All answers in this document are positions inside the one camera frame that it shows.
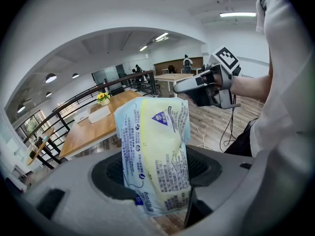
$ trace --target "forearm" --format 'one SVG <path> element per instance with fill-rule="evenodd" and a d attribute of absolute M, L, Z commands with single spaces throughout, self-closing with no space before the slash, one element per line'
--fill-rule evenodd
<path fill-rule="evenodd" d="M 268 74 L 259 78 L 232 77 L 231 92 L 235 95 L 245 96 L 266 101 L 272 81 L 272 75 Z"/>

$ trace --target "purple triangle logo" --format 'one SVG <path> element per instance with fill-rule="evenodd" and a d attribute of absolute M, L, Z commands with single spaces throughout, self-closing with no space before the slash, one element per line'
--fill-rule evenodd
<path fill-rule="evenodd" d="M 152 119 L 167 126 L 167 120 L 164 112 L 156 114 L 155 116 L 152 117 Z"/>

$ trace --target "potted plant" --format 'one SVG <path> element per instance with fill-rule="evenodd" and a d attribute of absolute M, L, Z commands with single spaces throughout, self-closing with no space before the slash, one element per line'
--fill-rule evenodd
<path fill-rule="evenodd" d="M 97 103 L 101 104 L 102 106 L 106 106 L 109 104 L 109 98 L 110 98 L 110 95 L 108 93 L 100 92 L 97 95 Z"/>

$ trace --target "snack bag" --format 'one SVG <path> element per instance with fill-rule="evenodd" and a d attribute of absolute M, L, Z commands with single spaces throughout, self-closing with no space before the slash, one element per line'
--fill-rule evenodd
<path fill-rule="evenodd" d="M 115 113 L 122 139 L 124 184 L 149 216 L 187 207 L 190 184 L 185 143 L 190 140 L 188 102 L 138 97 Z"/>

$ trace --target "white cable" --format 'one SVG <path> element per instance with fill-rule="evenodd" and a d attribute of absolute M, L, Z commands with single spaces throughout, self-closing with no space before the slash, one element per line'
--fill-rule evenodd
<path fill-rule="evenodd" d="M 190 122 L 190 123 L 191 123 L 191 125 L 192 125 L 193 127 L 195 127 L 195 128 L 198 130 L 199 134 L 202 136 L 202 144 L 198 145 L 197 147 L 203 146 L 203 148 L 207 147 L 207 148 L 209 148 L 209 149 L 214 150 L 213 148 L 208 147 L 207 145 L 205 145 L 205 142 L 204 142 L 204 140 L 203 140 L 203 134 L 200 133 L 199 128 L 197 128 L 195 125 L 193 125 L 192 122 Z"/>

